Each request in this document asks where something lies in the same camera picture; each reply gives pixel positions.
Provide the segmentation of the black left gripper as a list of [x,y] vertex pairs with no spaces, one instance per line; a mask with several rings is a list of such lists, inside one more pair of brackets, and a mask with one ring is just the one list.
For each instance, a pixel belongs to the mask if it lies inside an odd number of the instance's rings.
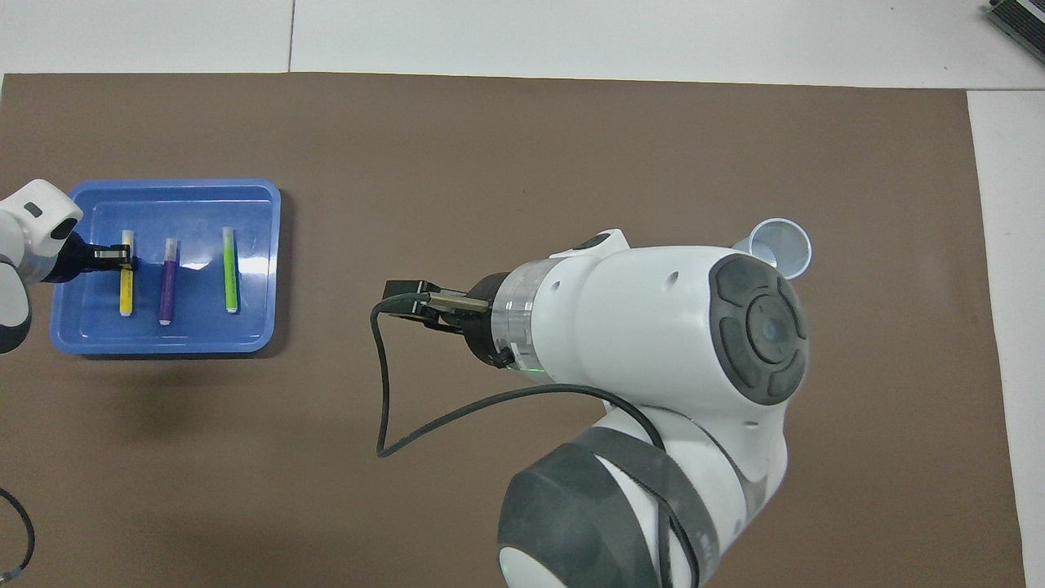
[[87,243],[78,232],[72,232],[64,241],[52,269],[45,276],[45,282],[67,283],[86,273],[136,272],[137,268],[138,260],[133,258],[130,245],[94,246]]

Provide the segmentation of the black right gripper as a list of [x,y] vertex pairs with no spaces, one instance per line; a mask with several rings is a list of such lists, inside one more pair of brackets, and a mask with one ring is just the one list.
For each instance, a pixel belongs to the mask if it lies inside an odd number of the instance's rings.
[[[468,349],[482,363],[507,368],[514,362],[514,354],[506,345],[494,342],[492,315],[494,298],[508,276],[507,272],[487,275],[465,293],[442,289],[436,284],[432,286],[422,279],[390,279],[385,282],[385,299],[392,301],[385,302],[385,313],[423,321],[429,330],[463,336]],[[422,293],[429,293],[429,304],[436,301],[437,293],[443,293],[485,301],[489,308],[482,312],[452,308],[437,310],[421,300]]]

